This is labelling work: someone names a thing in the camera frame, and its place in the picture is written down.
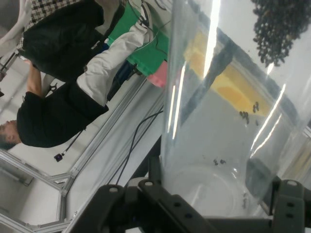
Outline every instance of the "dark pellet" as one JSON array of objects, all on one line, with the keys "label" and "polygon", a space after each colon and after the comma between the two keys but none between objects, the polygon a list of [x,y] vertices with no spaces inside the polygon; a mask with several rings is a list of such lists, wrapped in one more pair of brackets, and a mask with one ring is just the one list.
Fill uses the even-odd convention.
[{"label": "dark pellet", "polygon": [[254,14],[258,16],[254,25],[258,56],[269,66],[280,66],[285,62],[293,41],[308,29],[311,23],[310,0],[252,0]]}]

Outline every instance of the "white cloth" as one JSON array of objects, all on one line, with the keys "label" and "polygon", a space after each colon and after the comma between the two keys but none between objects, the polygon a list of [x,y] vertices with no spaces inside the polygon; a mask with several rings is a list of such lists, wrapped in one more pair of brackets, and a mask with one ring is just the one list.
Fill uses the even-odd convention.
[{"label": "white cloth", "polygon": [[95,57],[87,64],[87,71],[78,77],[78,86],[98,104],[107,103],[107,94],[113,78],[123,62],[136,48],[145,41],[147,28],[136,23],[128,33],[121,35],[110,48]]},{"label": "white cloth", "polygon": [[0,39],[0,57],[16,47],[22,37],[24,27],[29,23],[31,18],[31,1],[19,1],[19,16],[17,23],[13,28]]}]

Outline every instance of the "transparent cylinder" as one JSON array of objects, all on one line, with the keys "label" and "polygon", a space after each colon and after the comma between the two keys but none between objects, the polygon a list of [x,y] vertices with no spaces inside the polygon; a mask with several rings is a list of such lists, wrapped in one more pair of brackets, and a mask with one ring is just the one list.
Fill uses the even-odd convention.
[{"label": "transparent cylinder", "polygon": [[311,117],[311,29],[289,34],[289,56],[269,62],[254,40],[255,8],[250,0],[173,4],[163,185],[203,216],[253,215]]}]

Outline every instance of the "wire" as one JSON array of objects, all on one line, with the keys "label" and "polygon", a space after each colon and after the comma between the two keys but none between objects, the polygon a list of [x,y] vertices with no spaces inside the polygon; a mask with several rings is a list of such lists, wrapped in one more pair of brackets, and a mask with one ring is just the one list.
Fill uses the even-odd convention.
[{"label": "wire", "polygon": [[158,8],[160,8],[161,10],[163,11],[166,11],[166,9],[164,7],[162,7],[158,2],[157,0],[155,0],[155,3],[157,4]]},{"label": "wire", "polygon": [[[134,4],[132,1],[130,1],[130,0],[128,1],[128,4],[129,4],[129,6],[131,7],[132,12],[134,13],[134,15],[136,16],[136,18],[137,18],[137,20],[138,20],[138,19],[139,19],[139,16],[136,14],[136,12],[135,12],[135,10],[134,10],[134,8],[133,8],[133,6],[132,6],[131,3],[132,3],[133,5],[135,5],[137,8],[139,8],[139,7],[138,7],[136,4]],[[170,22],[171,22],[171,20],[169,20],[168,22],[166,22],[165,24],[163,24],[161,27],[159,27],[158,30],[157,30],[157,32],[156,32],[156,34],[155,34],[155,32],[154,32],[154,30],[153,30],[152,28],[150,28],[150,27],[147,26],[147,28],[148,28],[150,31],[152,31],[153,34],[155,34],[153,40],[150,41],[149,43],[147,43],[146,45],[144,45],[143,47],[141,47],[141,48],[135,50],[133,53],[135,53],[135,52],[137,52],[138,50],[141,50],[141,49],[145,48],[146,46],[150,45],[150,44],[156,39],[155,49],[158,50],[158,51],[160,51],[160,52],[162,52],[162,53],[164,53],[165,55],[167,55],[167,52],[166,52],[166,51],[164,51],[164,50],[162,50],[162,49],[159,49],[159,48],[157,47],[157,46],[158,46],[158,43],[159,43],[159,40],[158,40],[157,35],[159,34],[160,30],[161,30],[162,28],[164,28],[166,25],[168,25]]]},{"label": "wire", "polygon": [[[145,131],[141,134],[140,138],[137,140],[137,142],[135,143],[135,145],[133,146],[132,150],[136,147],[136,145],[140,142],[141,138],[145,135],[145,133],[147,132],[147,130],[149,129],[149,127],[151,126],[151,124],[153,123],[153,121],[156,118],[153,118],[152,121],[150,122],[149,126],[145,129]],[[110,180],[108,181],[107,184],[110,184],[111,181],[113,180],[113,178],[116,176],[116,174],[118,173],[118,171],[121,169],[122,165],[125,163],[127,157],[125,157],[125,159],[122,161],[122,163],[120,164],[120,166],[118,167],[118,169],[115,171],[115,173],[112,175],[112,177],[110,178]]]},{"label": "wire", "polygon": [[122,167],[123,163],[125,162],[125,164],[124,164],[124,166],[123,166],[123,168],[122,168],[122,171],[121,171],[121,173],[120,173],[120,175],[119,175],[119,177],[118,177],[118,180],[117,180],[117,182],[116,182],[116,185],[119,183],[119,181],[120,181],[120,179],[121,179],[121,176],[122,176],[122,174],[123,174],[123,172],[124,172],[124,170],[125,170],[125,167],[126,167],[128,161],[129,161],[129,159],[130,159],[131,153],[132,153],[132,151],[133,151],[133,145],[134,145],[134,141],[135,141],[135,137],[136,137],[136,134],[137,134],[137,132],[138,132],[138,129],[140,128],[140,126],[141,126],[145,121],[149,120],[150,118],[153,118],[153,117],[154,117],[154,119],[153,119],[153,121],[154,121],[154,120],[156,119],[156,117],[157,117],[159,114],[163,113],[163,110],[162,110],[162,109],[163,109],[163,106],[161,107],[161,109],[160,109],[157,113],[152,114],[151,116],[145,118],[144,120],[142,120],[142,121],[137,125],[136,130],[135,130],[135,133],[134,133],[134,136],[133,136],[132,144],[131,144],[131,147],[130,147],[130,151],[129,151],[127,157],[125,158],[125,160],[122,162],[122,164],[120,165],[120,167],[118,168],[118,170],[117,170],[117,171],[115,172],[115,174],[114,174],[114,176],[115,176],[115,175],[117,174],[117,172],[120,170],[120,168]]}]

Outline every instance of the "black jacket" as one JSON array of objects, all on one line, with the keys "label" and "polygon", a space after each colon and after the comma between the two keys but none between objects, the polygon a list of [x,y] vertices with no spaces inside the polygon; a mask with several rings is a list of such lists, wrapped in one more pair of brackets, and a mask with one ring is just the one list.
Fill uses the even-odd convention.
[{"label": "black jacket", "polygon": [[103,50],[104,37],[95,27],[104,13],[94,0],[64,7],[24,33],[20,54],[40,71],[64,81],[74,81],[84,66]]}]

